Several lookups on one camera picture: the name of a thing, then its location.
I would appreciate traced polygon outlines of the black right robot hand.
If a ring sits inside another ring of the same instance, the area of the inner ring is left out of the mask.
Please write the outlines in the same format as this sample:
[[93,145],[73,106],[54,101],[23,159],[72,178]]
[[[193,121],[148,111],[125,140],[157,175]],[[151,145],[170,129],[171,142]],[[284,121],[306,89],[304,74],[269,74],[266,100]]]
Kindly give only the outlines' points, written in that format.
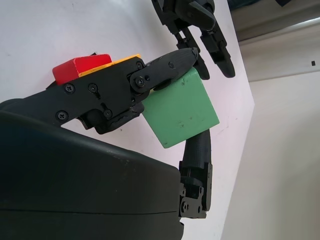
[[211,207],[211,136],[186,141],[178,167],[62,128],[99,134],[138,117],[151,90],[189,71],[196,48],[134,56],[0,105],[3,240],[180,240],[181,218]]

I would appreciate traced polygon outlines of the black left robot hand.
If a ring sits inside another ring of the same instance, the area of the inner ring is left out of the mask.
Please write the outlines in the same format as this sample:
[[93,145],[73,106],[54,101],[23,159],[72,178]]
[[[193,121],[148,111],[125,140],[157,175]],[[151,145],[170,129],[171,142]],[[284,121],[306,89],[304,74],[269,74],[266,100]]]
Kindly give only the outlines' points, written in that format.
[[161,24],[167,26],[177,40],[177,48],[197,48],[189,27],[200,29],[203,42],[213,62],[226,78],[235,77],[235,69],[227,50],[227,41],[214,16],[213,0],[153,0]]

